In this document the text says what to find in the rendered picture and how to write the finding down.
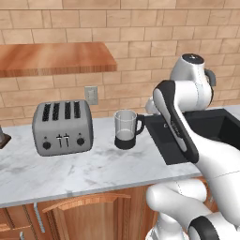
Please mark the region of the wooden drawer front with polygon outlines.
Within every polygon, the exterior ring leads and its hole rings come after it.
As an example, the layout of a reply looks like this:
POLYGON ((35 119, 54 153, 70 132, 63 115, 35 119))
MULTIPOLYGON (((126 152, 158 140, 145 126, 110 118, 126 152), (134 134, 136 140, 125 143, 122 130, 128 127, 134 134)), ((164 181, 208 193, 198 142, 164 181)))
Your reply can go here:
POLYGON ((15 226, 9 216, 8 210, 6 208, 0 208, 0 232, 13 230, 14 228, 15 226))

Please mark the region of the black sink basin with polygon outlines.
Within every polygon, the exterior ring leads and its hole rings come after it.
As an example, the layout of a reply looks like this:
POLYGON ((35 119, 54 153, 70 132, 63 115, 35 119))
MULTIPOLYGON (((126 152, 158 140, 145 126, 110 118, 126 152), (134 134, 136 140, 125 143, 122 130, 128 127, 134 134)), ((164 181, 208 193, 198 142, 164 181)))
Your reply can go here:
MULTIPOLYGON (((240 150, 240 121, 225 109, 185 112, 184 116, 197 134, 240 150)), ((161 115, 146 116, 145 125, 167 165, 188 162, 161 115)))

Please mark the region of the grey four-slot toaster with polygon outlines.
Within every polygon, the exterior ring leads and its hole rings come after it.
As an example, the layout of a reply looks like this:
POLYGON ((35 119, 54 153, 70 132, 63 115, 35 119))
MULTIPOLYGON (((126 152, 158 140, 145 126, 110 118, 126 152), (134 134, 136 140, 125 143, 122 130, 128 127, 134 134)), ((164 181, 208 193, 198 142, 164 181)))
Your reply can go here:
POLYGON ((84 99, 40 103, 32 132, 37 152, 43 157, 89 151, 94 141, 89 105, 84 99))

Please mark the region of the dark brown appliance base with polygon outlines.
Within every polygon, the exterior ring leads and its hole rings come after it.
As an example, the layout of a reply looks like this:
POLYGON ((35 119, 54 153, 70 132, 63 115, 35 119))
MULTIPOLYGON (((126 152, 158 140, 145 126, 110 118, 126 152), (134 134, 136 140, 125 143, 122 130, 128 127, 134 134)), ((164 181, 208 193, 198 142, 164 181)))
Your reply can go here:
POLYGON ((10 140, 11 137, 4 133, 3 129, 0 127, 0 149, 3 149, 10 140))

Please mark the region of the grey wall power outlet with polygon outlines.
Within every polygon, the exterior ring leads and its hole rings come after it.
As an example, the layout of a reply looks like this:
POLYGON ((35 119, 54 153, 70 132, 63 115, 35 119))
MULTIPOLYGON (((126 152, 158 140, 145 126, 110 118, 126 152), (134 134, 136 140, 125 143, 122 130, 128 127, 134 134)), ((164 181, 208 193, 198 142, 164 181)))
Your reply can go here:
POLYGON ((89 105, 98 105, 98 88, 96 86, 85 86, 84 96, 89 105))

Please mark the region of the wooden wall shelf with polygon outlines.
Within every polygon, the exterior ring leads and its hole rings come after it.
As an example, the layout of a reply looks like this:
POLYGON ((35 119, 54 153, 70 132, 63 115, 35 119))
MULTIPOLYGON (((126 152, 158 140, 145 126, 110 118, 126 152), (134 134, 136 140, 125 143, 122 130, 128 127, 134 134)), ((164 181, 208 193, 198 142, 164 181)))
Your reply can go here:
POLYGON ((0 45, 0 78, 116 70, 116 62, 102 42, 0 45))

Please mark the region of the wooden cupboard door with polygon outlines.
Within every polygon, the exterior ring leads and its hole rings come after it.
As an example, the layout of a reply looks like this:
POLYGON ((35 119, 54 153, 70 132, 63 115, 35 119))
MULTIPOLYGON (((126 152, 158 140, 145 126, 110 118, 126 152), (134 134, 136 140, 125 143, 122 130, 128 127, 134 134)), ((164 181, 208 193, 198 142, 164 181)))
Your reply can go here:
POLYGON ((50 240, 144 240, 157 219, 146 204, 145 187, 47 201, 37 208, 50 240))

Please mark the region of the clear jug with black base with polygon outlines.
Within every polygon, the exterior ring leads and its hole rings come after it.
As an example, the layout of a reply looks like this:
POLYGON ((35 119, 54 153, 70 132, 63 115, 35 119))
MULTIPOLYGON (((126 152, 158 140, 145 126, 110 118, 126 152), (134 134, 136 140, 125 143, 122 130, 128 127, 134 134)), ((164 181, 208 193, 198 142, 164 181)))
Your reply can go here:
POLYGON ((131 110, 120 110, 114 114, 114 124, 115 146, 128 150, 135 146, 136 136, 143 132, 145 121, 142 114, 131 110))

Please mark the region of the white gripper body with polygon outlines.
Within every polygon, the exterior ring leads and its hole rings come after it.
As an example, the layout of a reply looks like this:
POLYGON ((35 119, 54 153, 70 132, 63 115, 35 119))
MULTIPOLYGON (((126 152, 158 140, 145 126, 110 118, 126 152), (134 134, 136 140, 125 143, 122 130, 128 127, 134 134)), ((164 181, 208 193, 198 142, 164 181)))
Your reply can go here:
POLYGON ((160 115, 160 112, 155 106, 154 100, 152 97, 150 97, 146 104, 145 104, 145 110, 148 114, 154 114, 154 115, 160 115))

